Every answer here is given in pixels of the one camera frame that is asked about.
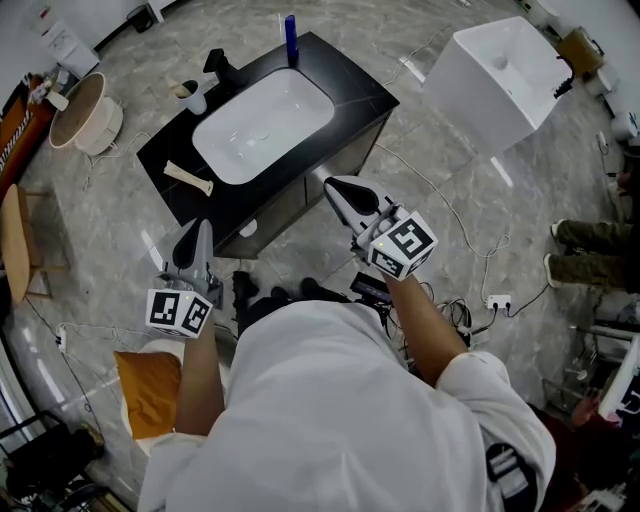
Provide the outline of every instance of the sink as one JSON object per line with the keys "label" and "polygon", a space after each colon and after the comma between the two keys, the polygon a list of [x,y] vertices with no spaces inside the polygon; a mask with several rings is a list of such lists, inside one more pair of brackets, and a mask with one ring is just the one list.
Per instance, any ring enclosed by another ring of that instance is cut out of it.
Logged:
{"label": "sink", "polygon": [[571,77],[569,66],[522,17],[453,34],[425,82],[427,101],[482,153],[497,155],[535,132]]}
{"label": "sink", "polygon": [[304,75],[279,69],[202,121],[193,145],[222,181],[241,185],[326,125],[334,111]]}

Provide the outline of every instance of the shoe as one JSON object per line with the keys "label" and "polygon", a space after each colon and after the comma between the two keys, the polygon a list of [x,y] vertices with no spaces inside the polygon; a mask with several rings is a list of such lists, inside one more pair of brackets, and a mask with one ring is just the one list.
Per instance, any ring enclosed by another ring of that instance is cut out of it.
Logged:
{"label": "shoe", "polygon": [[271,288],[271,298],[280,300],[291,300],[289,292],[287,292],[287,290],[285,290],[282,286],[274,286],[273,288]]}
{"label": "shoe", "polygon": [[235,293],[235,300],[233,301],[233,307],[235,309],[246,309],[249,305],[249,299],[258,295],[260,288],[258,288],[248,272],[236,271],[233,273],[233,293]]}
{"label": "shoe", "polygon": [[104,446],[104,437],[102,437],[102,434],[100,434],[100,432],[95,428],[84,421],[80,424],[80,428],[87,431],[98,448],[102,448]]}
{"label": "shoe", "polygon": [[542,261],[544,265],[544,273],[547,277],[547,283],[549,283],[549,286],[551,286],[551,288],[560,288],[562,286],[562,283],[560,281],[556,281],[555,279],[552,279],[551,277],[551,267],[549,266],[550,258],[551,258],[551,254],[546,254],[544,257],[544,260]]}
{"label": "shoe", "polygon": [[320,288],[320,284],[313,277],[305,277],[300,281],[300,294],[303,297],[310,295],[313,290]]}
{"label": "shoe", "polygon": [[555,224],[551,224],[551,236],[556,238],[558,236],[558,226],[562,224],[566,219],[560,219]]}

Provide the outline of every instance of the white wall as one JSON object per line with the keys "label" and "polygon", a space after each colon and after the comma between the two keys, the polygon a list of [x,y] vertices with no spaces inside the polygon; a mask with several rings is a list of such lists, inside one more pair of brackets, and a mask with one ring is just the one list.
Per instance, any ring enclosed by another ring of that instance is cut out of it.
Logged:
{"label": "white wall", "polygon": [[0,109],[26,73],[42,73],[55,61],[23,24],[27,9],[21,0],[0,1]]}
{"label": "white wall", "polygon": [[122,25],[145,0],[0,0],[0,109],[28,72],[42,73],[55,61],[40,47],[38,36],[27,27],[26,13],[49,3],[76,35],[93,48]]}
{"label": "white wall", "polygon": [[615,112],[640,115],[640,17],[627,0],[546,0],[574,26],[584,27],[616,69],[620,84],[607,96]]}
{"label": "white wall", "polygon": [[53,12],[64,19],[91,48],[122,25],[133,9],[146,0],[50,0]]}

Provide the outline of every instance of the gray tile floor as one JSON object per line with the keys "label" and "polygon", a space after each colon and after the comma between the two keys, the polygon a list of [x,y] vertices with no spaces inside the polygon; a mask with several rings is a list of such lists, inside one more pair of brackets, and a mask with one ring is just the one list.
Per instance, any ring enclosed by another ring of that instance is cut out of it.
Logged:
{"label": "gray tile floor", "polygon": [[[385,82],[398,59],[424,44],[450,24],[413,61],[426,73],[455,30],[518,14],[512,0],[193,0],[167,9],[166,23],[144,34],[127,30],[102,52],[100,71],[111,92],[126,105],[117,143],[126,147],[141,131],[153,135],[177,112],[169,82],[186,78],[207,81],[201,69],[211,48],[223,47],[229,60],[242,66],[279,44],[278,13],[296,14],[298,33],[313,30]],[[481,253],[492,249],[503,234],[511,244],[490,260],[485,294],[510,293],[515,306],[544,286],[542,257],[555,249],[549,224],[561,218],[595,221],[613,212],[605,193],[600,154],[594,136],[608,134],[607,115],[584,88],[562,98],[543,127],[510,149],[503,163],[514,182],[509,188],[486,158],[437,112],[418,80],[406,69],[389,86],[401,101],[380,143],[399,153],[441,188],[465,223],[471,243]],[[34,301],[54,327],[63,321],[144,330],[146,291],[167,251],[167,236],[177,224],[135,151],[139,137],[118,159],[104,159],[82,184],[89,170],[74,149],[54,151],[43,144],[22,184],[48,189],[49,199],[34,201],[38,245],[49,261],[66,254],[68,275],[50,275],[55,300]],[[614,147],[609,170],[621,165]],[[465,245],[456,219],[440,196],[394,156],[375,148],[362,173],[388,187],[410,208],[417,208],[440,238],[431,263],[419,276],[433,285],[437,301],[464,297],[476,325],[490,320],[480,295],[485,261]],[[370,272],[352,258],[349,233],[326,201],[313,208],[275,240],[257,261],[220,260],[220,277],[241,266],[249,270],[263,293],[276,285],[293,287],[303,276],[348,292],[358,270]],[[232,328],[230,281],[227,308],[218,321]],[[500,357],[513,385],[526,399],[543,402],[541,377],[558,377],[570,353],[570,324],[588,320],[593,296],[584,287],[547,292],[514,319],[499,316],[476,340]],[[51,408],[70,422],[92,421],[81,394],[54,340],[26,302],[15,307],[5,332],[27,385],[41,408]],[[91,474],[135,504],[146,458],[124,431],[120,420],[122,394],[114,371],[113,350],[141,347],[148,337],[119,332],[70,331],[70,364],[90,393],[105,433],[107,453]],[[48,373],[51,379],[45,378]],[[55,382],[53,392],[47,380]]]}

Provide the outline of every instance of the hand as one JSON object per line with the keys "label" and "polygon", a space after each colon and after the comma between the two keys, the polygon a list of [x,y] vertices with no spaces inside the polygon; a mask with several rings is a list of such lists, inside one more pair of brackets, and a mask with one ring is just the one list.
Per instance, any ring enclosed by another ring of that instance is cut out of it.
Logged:
{"label": "hand", "polygon": [[580,428],[587,423],[595,414],[598,414],[600,407],[600,391],[592,398],[585,398],[580,401],[571,416],[571,424],[574,428]]}

